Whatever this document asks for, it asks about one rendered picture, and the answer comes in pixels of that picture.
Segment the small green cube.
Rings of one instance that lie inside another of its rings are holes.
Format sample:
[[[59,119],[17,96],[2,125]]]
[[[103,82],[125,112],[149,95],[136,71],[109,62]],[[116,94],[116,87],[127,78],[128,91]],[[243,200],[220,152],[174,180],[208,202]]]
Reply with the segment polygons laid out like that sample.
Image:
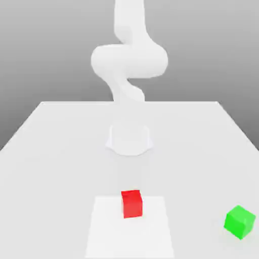
[[[236,205],[226,214],[224,228],[242,240],[252,231],[255,219],[255,214],[249,212],[241,205]]]

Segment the small red cube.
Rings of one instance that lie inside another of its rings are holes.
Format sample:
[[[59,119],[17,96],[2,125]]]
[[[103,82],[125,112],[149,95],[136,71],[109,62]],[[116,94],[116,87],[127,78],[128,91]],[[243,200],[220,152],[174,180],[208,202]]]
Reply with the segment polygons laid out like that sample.
[[[123,217],[136,218],[143,215],[143,200],[140,190],[121,191]]]

